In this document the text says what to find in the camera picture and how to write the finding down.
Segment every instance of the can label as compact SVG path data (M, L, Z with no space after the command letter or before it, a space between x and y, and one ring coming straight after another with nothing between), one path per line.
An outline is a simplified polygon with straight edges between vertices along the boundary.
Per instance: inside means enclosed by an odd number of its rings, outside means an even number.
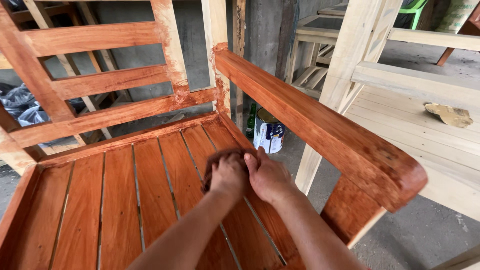
M255 132L253 146L258 149L262 146L266 153L277 153L283 146L285 125L282 123L265 123L255 118Z

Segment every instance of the can lid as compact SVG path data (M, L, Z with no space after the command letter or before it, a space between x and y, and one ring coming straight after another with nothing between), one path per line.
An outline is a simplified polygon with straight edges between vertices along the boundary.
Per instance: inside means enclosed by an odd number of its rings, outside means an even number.
M280 121L267 110L265 110L265 108L260 108L257 110L257 117L266 123L280 123Z

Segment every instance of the chair seat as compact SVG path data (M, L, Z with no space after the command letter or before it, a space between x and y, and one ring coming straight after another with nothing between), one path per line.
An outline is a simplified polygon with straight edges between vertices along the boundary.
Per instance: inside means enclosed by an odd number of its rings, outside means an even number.
M124 269L201 200L209 155L252 147L223 123L209 120L45 168L11 266L96 269L99 261L101 269ZM251 190L222 225L196 269L236 269L228 241L243 269L304 268L277 213Z

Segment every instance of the wooden chair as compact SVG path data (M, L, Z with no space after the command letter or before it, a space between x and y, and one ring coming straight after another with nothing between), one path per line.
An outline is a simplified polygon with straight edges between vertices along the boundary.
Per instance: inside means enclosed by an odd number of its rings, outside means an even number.
M480 36L480 4L477 4L472 11L467 21L463 24L462 28L458 31L461 35ZM437 65L443 66L447 61L450 54L452 54L455 48L448 47L437 62Z
M229 80L342 172L321 216L345 244L425 185L425 171L405 152L227 50L222 0L202 0L211 86L189 89L172 2L151 4L153 22L33 31L19 31L0 6L0 50L52 119L20 127L0 110L0 157L22 174L0 223L4 268L128 266L201 199L208 155L252 148L230 119ZM162 43L165 64L52 80L38 60L153 43ZM172 95L80 116L65 102L166 81ZM62 153L45 156L36 146L207 102L214 111ZM196 269L235 269L234 258L245 270L305 268L280 217L252 190L222 225Z

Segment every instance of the green plastic chair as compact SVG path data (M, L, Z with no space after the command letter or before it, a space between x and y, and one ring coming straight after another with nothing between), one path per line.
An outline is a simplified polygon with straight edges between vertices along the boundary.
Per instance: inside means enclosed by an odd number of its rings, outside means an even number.
M415 28L417 28L421 11L423 10L423 7L427 3L427 1L428 0L413 0L410 4L400 8L400 11L398 13L415 13L411 23L412 30L415 30Z

